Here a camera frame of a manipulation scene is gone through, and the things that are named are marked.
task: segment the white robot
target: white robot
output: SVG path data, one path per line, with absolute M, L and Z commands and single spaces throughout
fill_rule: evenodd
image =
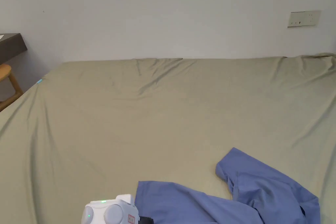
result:
M 150 218 L 139 217 L 130 194 L 118 195 L 115 199 L 91 201 L 85 206 L 82 224 L 154 224 Z

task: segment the bed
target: bed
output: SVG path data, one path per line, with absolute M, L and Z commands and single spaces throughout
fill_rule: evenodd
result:
M 336 56 L 67 62 L 0 113 L 2 223 L 80 223 L 140 180 L 230 199 L 236 147 L 320 198 L 336 223 Z

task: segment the fabric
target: fabric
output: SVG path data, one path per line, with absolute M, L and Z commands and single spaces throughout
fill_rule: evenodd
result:
M 155 224 L 319 224 L 316 196 L 300 184 L 233 148 L 216 166 L 233 200 L 172 182 L 140 181 L 136 207 Z
M 336 222 L 335 60 L 64 63 L 0 113 L 1 221 L 79 223 L 89 201 L 135 195 L 138 181 L 231 199 L 213 171 L 236 147 Z

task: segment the power socket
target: power socket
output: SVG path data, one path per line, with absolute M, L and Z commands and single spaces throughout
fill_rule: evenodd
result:
M 319 22 L 321 11 L 291 12 L 287 27 L 316 26 Z

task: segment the dark desk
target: dark desk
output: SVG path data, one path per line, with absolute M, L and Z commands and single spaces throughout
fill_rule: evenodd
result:
M 20 33 L 0 33 L 0 65 L 14 56 L 27 51 Z

